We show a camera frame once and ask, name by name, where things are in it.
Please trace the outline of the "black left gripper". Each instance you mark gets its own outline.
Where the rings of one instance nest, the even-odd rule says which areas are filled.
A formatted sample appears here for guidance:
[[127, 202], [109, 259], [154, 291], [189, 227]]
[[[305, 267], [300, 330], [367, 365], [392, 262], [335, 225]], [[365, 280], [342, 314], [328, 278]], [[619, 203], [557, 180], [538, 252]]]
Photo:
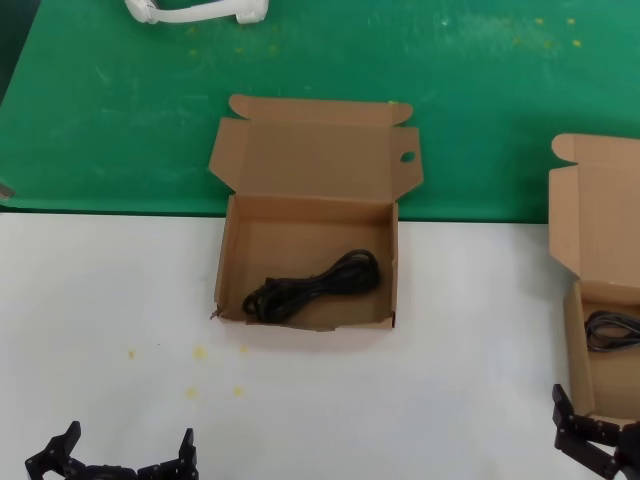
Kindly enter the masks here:
[[72, 457], [72, 451], [81, 436], [81, 424], [72, 421], [61, 435], [54, 436], [46, 447], [25, 461], [30, 480], [43, 480], [47, 472], [54, 472], [64, 479], [84, 480], [198, 480], [197, 455], [194, 430], [188, 428], [181, 442], [178, 457], [139, 469], [109, 465], [88, 465]]

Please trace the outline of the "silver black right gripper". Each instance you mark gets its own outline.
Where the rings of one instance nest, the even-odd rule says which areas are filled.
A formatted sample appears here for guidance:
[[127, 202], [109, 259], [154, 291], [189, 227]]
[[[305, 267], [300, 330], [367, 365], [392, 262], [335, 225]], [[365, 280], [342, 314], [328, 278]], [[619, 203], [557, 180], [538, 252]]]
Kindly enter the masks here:
[[[604, 479], [613, 479], [620, 471], [628, 480], [639, 480], [638, 422], [619, 425], [578, 415], [560, 384], [552, 388], [556, 426], [554, 447]], [[616, 448], [614, 455], [599, 448]]]

